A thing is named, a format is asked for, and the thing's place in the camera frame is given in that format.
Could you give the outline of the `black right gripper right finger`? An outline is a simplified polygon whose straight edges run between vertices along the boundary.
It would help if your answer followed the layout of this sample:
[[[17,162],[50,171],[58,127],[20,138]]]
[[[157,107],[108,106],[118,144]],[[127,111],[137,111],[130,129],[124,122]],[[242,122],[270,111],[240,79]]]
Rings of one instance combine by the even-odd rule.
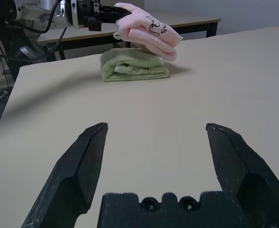
[[[252,228],[279,228],[279,180],[242,136],[206,125],[213,164],[223,191],[236,195]]]

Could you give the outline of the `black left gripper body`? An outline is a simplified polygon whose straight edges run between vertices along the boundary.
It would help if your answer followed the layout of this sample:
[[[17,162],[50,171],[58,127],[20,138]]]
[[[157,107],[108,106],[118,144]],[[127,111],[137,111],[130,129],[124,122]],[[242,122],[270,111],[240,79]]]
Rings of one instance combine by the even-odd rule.
[[[99,0],[72,0],[71,16],[74,29],[87,28],[89,31],[101,31]]]

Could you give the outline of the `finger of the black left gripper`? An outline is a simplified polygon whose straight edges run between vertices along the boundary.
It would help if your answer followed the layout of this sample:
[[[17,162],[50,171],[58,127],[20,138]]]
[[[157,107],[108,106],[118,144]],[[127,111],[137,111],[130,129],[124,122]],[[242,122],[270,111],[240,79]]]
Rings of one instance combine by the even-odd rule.
[[[112,23],[115,24],[117,20],[130,15],[131,12],[122,12],[122,13],[114,13],[114,12],[102,12],[100,13],[100,18],[102,23]]]
[[[100,11],[104,13],[130,13],[130,11],[123,9],[121,7],[115,7],[115,6],[100,6]]]

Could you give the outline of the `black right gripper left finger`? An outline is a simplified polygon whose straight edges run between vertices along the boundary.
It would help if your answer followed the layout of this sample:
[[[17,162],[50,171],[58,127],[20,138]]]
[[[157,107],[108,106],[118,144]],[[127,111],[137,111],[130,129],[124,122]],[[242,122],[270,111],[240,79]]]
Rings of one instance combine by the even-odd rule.
[[[107,131],[107,123],[98,123],[78,136],[56,162],[22,227],[73,228],[90,210]]]

